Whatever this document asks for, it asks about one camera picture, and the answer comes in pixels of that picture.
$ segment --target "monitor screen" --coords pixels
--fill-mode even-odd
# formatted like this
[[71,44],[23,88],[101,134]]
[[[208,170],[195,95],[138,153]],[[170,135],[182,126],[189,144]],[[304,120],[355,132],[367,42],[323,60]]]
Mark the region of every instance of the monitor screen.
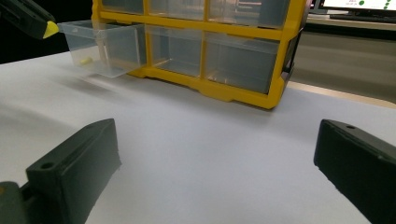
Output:
[[322,0],[321,6],[343,9],[396,10],[396,0]]

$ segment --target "plastic drawer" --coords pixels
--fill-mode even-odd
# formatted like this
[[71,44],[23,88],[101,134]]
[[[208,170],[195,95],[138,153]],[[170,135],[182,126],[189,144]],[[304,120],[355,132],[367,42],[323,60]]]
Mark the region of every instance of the plastic drawer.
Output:
[[154,67],[199,76],[202,31],[147,25],[146,32],[150,34]]
[[206,33],[205,76],[238,88],[267,93],[274,72],[277,41]]
[[144,25],[119,26],[96,21],[60,23],[73,63],[94,73],[117,77],[146,64]]
[[290,0],[210,0],[209,20],[281,28]]
[[202,21],[205,0],[148,0],[148,13],[155,16]]
[[143,0],[102,0],[104,10],[143,15]]

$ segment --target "yellow frame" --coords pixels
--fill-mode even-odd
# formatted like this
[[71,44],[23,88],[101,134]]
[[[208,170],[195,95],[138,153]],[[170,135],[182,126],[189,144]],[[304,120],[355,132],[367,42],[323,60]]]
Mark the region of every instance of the yellow frame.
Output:
[[198,90],[202,95],[216,98],[222,101],[239,101],[242,103],[255,105],[263,108],[275,107],[282,96],[286,82],[282,78],[282,69],[289,42],[296,37],[302,28],[302,22],[306,19],[306,12],[309,9],[310,0],[290,0],[290,5],[286,20],[282,29],[263,29],[249,26],[237,26],[232,24],[215,23],[208,21],[209,1],[205,0],[205,12],[203,21],[188,21],[171,19],[149,15],[149,0],[143,0],[143,15],[133,15],[120,12],[105,11],[101,0],[93,0],[92,19],[100,22],[117,21],[131,24],[140,22],[150,25],[161,25],[175,28],[190,28],[208,32],[221,32],[228,35],[239,35],[245,37],[259,37],[270,40],[278,40],[279,48],[276,55],[276,64],[271,79],[268,94],[255,91],[248,91],[225,84],[213,82],[205,79],[203,74],[205,57],[205,39],[203,38],[201,51],[201,75],[189,77],[175,72],[164,71],[153,67],[151,63],[150,35],[146,35],[146,52],[148,63],[146,66],[131,73],[135,77],[155,77],[158,79],[174,82],[183,86]]

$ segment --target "yellow tip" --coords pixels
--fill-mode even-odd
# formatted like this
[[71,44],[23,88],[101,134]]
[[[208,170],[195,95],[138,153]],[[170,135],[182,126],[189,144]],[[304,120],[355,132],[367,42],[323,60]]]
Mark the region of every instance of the yellow tip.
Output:
[[44,33],[43,39],[55,35],[58,32],[59,32],[59,27],[55,24],[55,22],[47,21],[47,30],[46,33]]

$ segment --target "gray wall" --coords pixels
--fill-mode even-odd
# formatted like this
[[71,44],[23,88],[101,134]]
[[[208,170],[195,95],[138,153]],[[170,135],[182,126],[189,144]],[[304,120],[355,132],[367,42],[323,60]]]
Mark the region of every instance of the gray wall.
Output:
[[396,103],[396,41],[304,32],[291,81]]

